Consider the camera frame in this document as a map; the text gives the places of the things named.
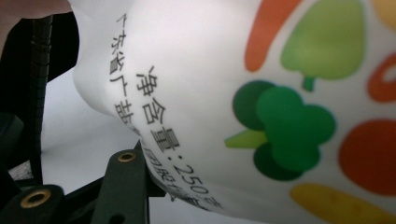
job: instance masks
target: metal grommet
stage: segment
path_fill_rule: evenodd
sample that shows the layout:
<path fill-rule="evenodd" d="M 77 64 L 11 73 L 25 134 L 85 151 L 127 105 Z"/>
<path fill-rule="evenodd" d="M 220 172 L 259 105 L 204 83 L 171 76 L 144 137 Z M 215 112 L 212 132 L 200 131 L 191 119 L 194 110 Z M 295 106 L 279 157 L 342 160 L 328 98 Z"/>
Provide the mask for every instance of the metal grommet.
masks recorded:
<path fill-rule="evenodd" d="M 34 208 L 43 204 L 50 198 L 50 191 L 48 189 L 38 189 L 24 197 L 21 201 L 22 208 Z"/>
<path fill-rule="evenodd" d="M 122 161 L 122 162 L 132 161 L 132 160 L 134 160 L 134 158 L 136 158 L 136 154 L 134 154 L 132 152 L 126 152 L 126 153 L 119 155 L 119 161 Z"/>

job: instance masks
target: orange carrot illustration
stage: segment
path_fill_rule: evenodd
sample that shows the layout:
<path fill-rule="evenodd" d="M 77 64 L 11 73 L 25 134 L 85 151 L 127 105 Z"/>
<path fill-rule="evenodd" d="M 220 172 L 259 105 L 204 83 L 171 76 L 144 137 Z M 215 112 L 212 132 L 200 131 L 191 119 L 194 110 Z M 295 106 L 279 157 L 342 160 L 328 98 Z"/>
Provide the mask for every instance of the orange carrot illustration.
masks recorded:
<path fill-rule="evenodd" d="M 267 52 L 283 23 L 301 0 L 262 1 L 245 52 L 245 66 L 248 71 L 255 72 L 262 67 Z"/>

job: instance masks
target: packaging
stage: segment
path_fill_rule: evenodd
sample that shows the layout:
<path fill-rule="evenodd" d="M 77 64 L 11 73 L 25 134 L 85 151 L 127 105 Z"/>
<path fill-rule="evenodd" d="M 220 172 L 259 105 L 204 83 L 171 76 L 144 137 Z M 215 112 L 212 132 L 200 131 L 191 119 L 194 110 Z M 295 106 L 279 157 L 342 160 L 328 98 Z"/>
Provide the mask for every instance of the packaging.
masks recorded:
<path fill-rule="evenodd" d="M 141 136 L 170 194 L 269 223 L 396 223 L 395 1 L 71 4 L 79 93 Z"/>

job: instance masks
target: broccoli illustration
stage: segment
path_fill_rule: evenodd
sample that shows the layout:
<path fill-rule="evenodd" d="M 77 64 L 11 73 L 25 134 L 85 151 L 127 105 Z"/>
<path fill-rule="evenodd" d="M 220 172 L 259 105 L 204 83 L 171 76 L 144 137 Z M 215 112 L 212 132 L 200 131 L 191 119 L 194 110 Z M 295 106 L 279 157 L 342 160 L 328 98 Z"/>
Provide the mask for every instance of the broccoli illustration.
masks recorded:
<path fill-rule="evenodd" d="M 247 130 L 226 139 L 225 145 L 257 149 L 256 168 L 276 180 L 292 180 L 315 167 L 319 145 L 335 130 L 327 109 L 304 105 L 294 90 L 266 81 L 240 88 L 233 98 L 233 112 Z"/>

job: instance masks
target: white surface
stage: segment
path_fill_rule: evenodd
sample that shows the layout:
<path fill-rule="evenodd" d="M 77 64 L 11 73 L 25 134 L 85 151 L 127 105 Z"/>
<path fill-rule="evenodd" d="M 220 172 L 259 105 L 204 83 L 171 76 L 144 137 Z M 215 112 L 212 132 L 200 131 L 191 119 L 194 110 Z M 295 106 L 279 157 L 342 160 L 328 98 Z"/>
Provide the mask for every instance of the white surface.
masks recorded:
<path fill-rule="evenodd" d="M 115 152 L 133 148 L 138 140 L 117 119 L 100 114 L 78 95 L 72 70 L 47 87 L 42 133 L 42 166 L 45 184 L 61 186 L 65 194 L 103 176 Z M 258 224 L 224 217 L 193 207 L 169 196 L 150 199 L 152 224 Z"/>

